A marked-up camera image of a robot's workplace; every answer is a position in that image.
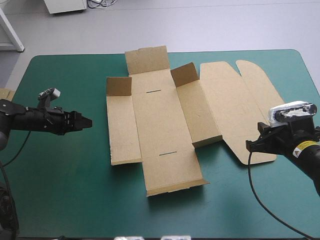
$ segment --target white object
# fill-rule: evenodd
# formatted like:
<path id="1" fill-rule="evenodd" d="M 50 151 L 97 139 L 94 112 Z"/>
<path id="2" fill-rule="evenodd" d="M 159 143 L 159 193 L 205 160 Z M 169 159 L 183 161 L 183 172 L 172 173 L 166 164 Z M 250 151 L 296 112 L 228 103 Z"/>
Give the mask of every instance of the white object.
<path id="1" fill-rule="evenodd" d="M 5 31 L 6 35 L 10 39 L 10 42 L 0 42 L 0 51 L 3 50 L 17 50 L 18 52 L 23 52 L 25 50 L 24 45 L 20 41 L 18 35 L 16 34 L 15 30 L 11 26 L 10 22 L 8 21 L 6 15 L 0 8 L 0 26 L 2 26 L 3 30 Z"/>
<path id="2" fill-rule="evenodd" d="M 278 122 L 276 120 L 276 111 L 297 107 L 297 106 L 307 104 L 307 103 L 308 102 L 306 102 L 306 101 L 293 101 L 293 102 L 285 103 L 285 104 L 270 108 L 270 110 L 268 112 L 268 121 L 270 122 L 271 127 L 274 128 L 274 127 L 288 124 L 286 122 Z"/>
<path id="3" fill-rule="evenodd" d="M 86 0 L 44 0 L 44 3 L 51 14 L 87 9 Z"/>

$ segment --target floor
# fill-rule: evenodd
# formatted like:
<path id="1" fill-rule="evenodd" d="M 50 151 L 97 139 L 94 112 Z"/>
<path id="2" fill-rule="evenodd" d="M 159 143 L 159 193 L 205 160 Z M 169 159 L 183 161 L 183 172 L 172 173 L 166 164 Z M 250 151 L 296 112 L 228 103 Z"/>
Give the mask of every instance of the floor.
<path id="1" fill-rule="evenodd" d="M 105 10 L 60 15 L 50 15 L 43 0 L 11 0 L 4 12 L 25 51 L 0 53 L 0 87 L 8 79 L 15 90 L 37 55 L 167 45 L 169 52 L 295 49 L 320 90 L 316 0 L 118 0 Z"/>

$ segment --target warning label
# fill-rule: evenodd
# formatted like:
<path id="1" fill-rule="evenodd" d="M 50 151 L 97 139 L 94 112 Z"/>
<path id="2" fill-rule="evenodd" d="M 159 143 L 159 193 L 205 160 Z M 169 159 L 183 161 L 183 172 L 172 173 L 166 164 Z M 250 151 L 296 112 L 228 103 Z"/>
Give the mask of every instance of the warning label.
<path id="1" fill-rule="evenodd" d="M 318 145 L 318 143 L 316 143 L 315 141 L 303 141 L 298 146 L 296 146 L 296 148 L 293 150 L 293 153 L 292 153 L 293 156 L 298 158 L 304 149 L 312 145 Z"/>

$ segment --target cardboard piece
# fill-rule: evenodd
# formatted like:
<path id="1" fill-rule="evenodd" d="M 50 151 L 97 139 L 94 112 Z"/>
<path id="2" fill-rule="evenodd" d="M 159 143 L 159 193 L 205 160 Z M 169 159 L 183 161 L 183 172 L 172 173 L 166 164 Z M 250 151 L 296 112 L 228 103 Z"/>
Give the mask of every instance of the cardboard piece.
<path id="1" fill-rule="evenodd" d="M 111 164 L 133 162 L 137 152 L 134 156 L 131 151 L 115 154 L 114 149 L 124 150 L 122 142 L 139 143 L 141 159 L 136 161 L 142 162 L 147 196 L 208 184 L 194 145 L 203 146 L 222 137 L 194 65 L 171 72 L 165 46 L 129 51 L 125 58 L 132 82 L 131 96 L 119 96 L 127 93 L 118 90 L 125 78 L 107 79 Z M 132 131 L 127 136 L 128 129 L 137 129 L 137 135 Z"/>
<path id="2" fill-rule="evenodd" d="M 222 140 L 193 62 L 171 70 L 176 91 L 192 138 L 199 148 Z"/>
<path id="3" fill-rule="evenodd" d="M 259 66 L 244 60 L 236 64 L 241 75 L 224 61 L 202 63 L 200 81 L 224 141 L 247 165 L 249 152 L 245 141 L 258 139 L 257 123 L 268 123 L 269 109 L 284 101 Z M 275 159 L 273 154 L 254 153 L 251 162 Z"/>
<path id="4" fill-rule="evenodd" d="M 10 89 L 7 88 L 0 88 L 0 99 L 6 99 L 9 101 L 12 101 L 12 99 L 14 98 L 15 95 L 15 91 L 12 91 Z"/>
<path id="5" fill-rule="evenodd" d="M 106 86 L 111 165 L 140 163 L 131 77 L 108 77 Z"/>

